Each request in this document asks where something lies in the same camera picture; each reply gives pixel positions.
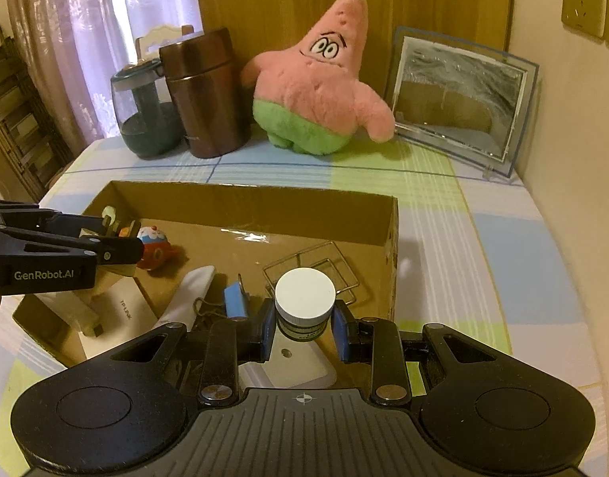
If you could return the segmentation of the white flat TP-Link box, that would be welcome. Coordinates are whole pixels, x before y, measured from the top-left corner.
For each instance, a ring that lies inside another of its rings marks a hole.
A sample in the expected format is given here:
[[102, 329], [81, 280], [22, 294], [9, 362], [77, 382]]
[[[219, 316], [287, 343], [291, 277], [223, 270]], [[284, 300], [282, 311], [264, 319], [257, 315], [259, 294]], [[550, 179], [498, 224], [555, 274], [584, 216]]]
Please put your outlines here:
[[135, 278], [121, 277], [94, 294], [91, 308], [99, 316], [100, 333], [80, 334], [86, 360], [147, 333], [158, 322]]

